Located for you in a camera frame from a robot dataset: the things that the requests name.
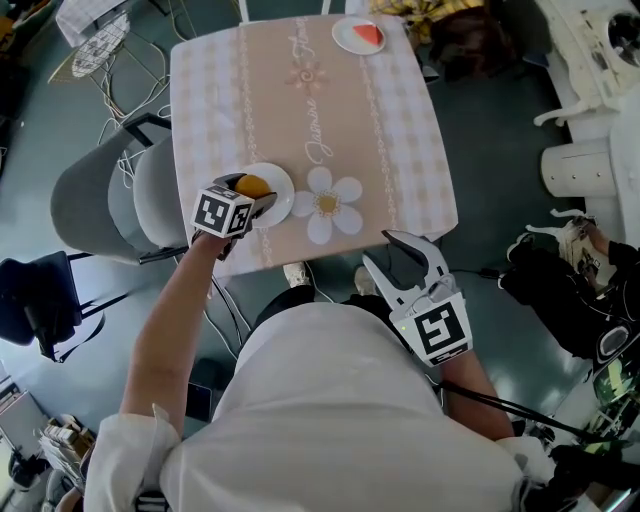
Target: white machine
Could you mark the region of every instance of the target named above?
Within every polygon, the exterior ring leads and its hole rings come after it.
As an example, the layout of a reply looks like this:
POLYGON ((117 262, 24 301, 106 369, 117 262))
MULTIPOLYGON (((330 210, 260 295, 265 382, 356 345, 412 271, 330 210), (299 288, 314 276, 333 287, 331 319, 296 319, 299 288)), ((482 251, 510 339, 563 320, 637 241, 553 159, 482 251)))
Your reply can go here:
POLYGON ((440 249, 404 231, 383 231, 389 243, 425 270, 424 288, 403 288, 371 254, 362 257, 380 293, 391 307, 389 320, 405 346, 433 367, 472 348, 471 327, 462 292, 440 249))

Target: hand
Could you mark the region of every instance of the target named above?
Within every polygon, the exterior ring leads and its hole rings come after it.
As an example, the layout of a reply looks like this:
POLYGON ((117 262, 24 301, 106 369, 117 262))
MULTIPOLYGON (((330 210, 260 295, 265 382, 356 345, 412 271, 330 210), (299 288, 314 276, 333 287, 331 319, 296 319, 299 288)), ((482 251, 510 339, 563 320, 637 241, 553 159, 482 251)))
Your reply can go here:
POLYGON ((191 245, 191 250, 196 249, 198 251, 210 252, 214 258, 217 258, 218 255, 230 242, 230 240, 231 239, 229 238, 220 238, 203 231, 200 235, 197 236, 197 238, 191 245))
POLYGON ((582 229, 591 240, 593 247, 596 251, 604 254, 605 256, 609 255, 609 239, 602 234, 595 224, 592 222, 585 222, 582 229))

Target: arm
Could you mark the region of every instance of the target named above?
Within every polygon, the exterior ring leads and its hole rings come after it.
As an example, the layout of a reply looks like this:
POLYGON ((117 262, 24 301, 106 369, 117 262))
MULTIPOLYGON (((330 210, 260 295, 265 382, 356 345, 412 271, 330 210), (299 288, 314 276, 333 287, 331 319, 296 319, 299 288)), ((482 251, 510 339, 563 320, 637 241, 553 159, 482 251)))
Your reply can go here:
POLYGON ((75 487, 65 494, 56 506, 56 512, 73 512, 76 503, 82 499, 82 494, 75 487))
POLYGON ((202 311, 213 265, 226 243, 200 236, 171 276, 134 346, 121 413, 153 416, 156 403, 182 434, 202 311))
MULTIPOLYGON (((497 396, 480 361, 472 351, 460 354, 440 366, 442 380, 447 380, 484 395, 497 396)), ((514 437, 507 413, 447 391, 447 406, 451 419, 492 441, 514 437)))
POLYGON ((611 242, 593 223, 587 222, 583 229, 589 235, 595 250, 608 256, 609 263, 619 270, 629 268, 640 260, 640 254, 636 249, 626 244, 611 242))

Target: tablecloth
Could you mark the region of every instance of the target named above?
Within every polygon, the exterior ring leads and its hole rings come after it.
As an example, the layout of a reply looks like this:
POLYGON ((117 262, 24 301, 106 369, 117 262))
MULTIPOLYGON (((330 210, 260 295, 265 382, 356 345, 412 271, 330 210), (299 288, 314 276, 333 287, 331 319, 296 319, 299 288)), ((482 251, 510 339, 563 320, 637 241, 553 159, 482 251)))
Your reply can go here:
POLYGON ((401 20, 362 57, 331 30, 343 16, 246 25, 177 45, 171 111, 185 228, 197 190, 268 161, 292 178, 292 214, 241 240, 220 276, 384 243, 383 229, 434 239, 457 211, 442 137, 401 20))

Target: strap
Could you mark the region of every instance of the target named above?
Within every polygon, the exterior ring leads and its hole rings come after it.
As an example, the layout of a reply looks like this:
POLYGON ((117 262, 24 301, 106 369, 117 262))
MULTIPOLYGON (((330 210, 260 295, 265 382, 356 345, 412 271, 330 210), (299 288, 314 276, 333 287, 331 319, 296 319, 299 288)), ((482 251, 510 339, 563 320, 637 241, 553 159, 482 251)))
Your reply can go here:
POLYGON ((84 345, 87 341, 92 340, 98 334, 100 334, 100 331, 102 331, 102 329, 104 328, 104 324, 105 324, 106 321, 107 321, 107 316, 103 312, 102 316, 100 318, 100 321, 98 322, 98 325, 96 325, 95 329, 89 335, 89 337, 86 340, 81 341, 80 343, 78 343, 75 347, 73 347, 72 349, 68 350, 67 352, 65 352, 61 356, 58 356, 57 359, 56 359, 56 354, 54 353, 53 362, 54 363, 64 363, 67 360, 67 358, 71 355, 71 352, 73 352, 75 349, 77 349, 80 345, 84 345))
POLYGON ((464 396, 471 400, 475 400, 476 402, 480 402, 490 407, 494 407, 495 409, 500 409, 505 412, 510 412, 521 418, 530 419, 538 423, 543 423, 550 427, 558 428, 560 430, 565 430, 566 432, 570 432, 576 437, 584 439, 589 443, 606 443, 609 441, 620 441, 620 439, 618 439, 615 436, 601 437, 599 435, 592 434, 591 432, 587 432, 586 430, 570 427, 569 425, 565 425, 564 423, 560 423, 559 421, 556 421, 552 418, 548 418, 547 416, 544 416, 543 414, 540 414, 537 411, 528 409, 520 404, 516 404, 515 402, 510 402, 508 400, 497 398, 495 396, 483 395, 482 393, 478 393, 476 391, 471 391, 469 389, 460 387, 456 384, 453 384, 452 382, 442 381, 439 385, 434 386, 435 393, 437 393, 438 390, 440 389, 446 389, 447 391, 451 391, 453 393, 464 396))
POLYGON ((160 491, 145 491, 141 493, 135 502, 136 512, 167 512, 169 503, 160 491))

